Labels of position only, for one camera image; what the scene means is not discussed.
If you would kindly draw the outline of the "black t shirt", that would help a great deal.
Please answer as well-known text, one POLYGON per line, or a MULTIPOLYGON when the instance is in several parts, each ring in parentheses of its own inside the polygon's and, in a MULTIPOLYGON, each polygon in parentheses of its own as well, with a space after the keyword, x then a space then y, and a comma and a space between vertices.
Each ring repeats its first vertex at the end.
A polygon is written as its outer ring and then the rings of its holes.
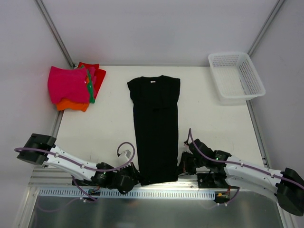
POLYGON ((178 179, 178 100, 181 81, 169 76, 138 77, 127 83, 142 185, 178 179))

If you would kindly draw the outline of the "white plastic basket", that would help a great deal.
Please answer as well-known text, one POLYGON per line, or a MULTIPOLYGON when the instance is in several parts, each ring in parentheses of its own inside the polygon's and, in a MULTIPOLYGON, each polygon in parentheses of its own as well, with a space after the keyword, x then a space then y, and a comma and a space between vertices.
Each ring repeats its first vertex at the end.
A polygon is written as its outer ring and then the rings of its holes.
POLYGON ((266 94, 264 85, 247 53, 210 54, 208 61, 221 104, 241 105, 266 94))

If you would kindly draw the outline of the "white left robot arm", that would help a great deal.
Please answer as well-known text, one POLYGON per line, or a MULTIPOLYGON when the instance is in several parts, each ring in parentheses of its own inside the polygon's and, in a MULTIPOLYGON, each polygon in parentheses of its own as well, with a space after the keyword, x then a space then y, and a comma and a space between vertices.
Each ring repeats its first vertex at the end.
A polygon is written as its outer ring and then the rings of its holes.
POLYGON ((75 157, 56 145, 55 137, 42 134, 33 133, 24 147, 14 151, 21 161, 33 165, 50 165, 69 173, 76 186, 116 189, 125 195, 143 180, 133 163, 135 147, 129 142, 123 142, 117 148, 116 155, 122 163, 118 167, 75 157))

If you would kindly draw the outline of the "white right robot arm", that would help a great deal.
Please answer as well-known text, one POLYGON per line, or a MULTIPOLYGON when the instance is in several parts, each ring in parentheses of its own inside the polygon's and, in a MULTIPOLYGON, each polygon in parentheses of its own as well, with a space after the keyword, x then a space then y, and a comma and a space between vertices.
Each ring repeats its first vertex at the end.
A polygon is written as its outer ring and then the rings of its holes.
POLYGON ((304 180, 290 168, 268 169, 244 162, 221 150, 212 150, 199 139, 185 141, 178 173, 197 175, 200 188, 244 188, 263 195, 295 215, 304 214, 304 180))

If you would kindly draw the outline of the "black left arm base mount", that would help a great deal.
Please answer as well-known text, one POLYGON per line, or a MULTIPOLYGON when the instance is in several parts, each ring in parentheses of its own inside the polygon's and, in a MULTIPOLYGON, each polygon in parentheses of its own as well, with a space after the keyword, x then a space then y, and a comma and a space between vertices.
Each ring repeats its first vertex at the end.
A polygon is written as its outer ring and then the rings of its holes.
POLYGON ((72 177, 72 185, 76 186, 76 184, 78 186, 89 186, 89 187, 96 187, 97 186, 92 181, 89 181, 89 180, 79 180, 79 179, 76 179, 76 178, 72 177))

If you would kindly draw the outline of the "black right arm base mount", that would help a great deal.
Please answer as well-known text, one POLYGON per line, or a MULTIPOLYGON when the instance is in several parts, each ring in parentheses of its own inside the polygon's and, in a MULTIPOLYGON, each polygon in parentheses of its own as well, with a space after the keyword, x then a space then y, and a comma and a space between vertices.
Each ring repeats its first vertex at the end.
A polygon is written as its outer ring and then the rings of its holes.
POLYGON ((198 173, 197 181, 200 189, 238 189, 237 186, 228 185, 224 179, 215 180, 218 177, 214 173, 198 173))

